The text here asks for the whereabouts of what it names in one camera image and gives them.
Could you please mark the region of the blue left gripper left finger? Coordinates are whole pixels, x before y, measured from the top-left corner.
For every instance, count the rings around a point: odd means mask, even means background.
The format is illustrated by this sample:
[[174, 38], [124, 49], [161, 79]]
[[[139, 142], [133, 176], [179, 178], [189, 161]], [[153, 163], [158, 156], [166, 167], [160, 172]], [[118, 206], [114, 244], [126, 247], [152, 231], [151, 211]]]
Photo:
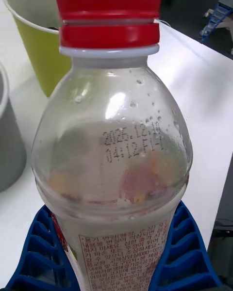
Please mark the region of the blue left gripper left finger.
[[29, 228], [8, 291], [77, 291], [78, 281], [43, 206]]

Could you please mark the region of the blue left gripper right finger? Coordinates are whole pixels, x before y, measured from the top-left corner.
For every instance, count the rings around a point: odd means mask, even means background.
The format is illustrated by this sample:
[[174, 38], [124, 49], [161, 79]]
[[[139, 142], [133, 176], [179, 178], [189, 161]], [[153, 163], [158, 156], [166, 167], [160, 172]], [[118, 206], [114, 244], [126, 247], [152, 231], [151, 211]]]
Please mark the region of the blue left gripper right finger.
[[209, 260], [190, 211], [180, 202], [165, 249], [149, 285], [150, 291], [202, 291], [222, 286]]

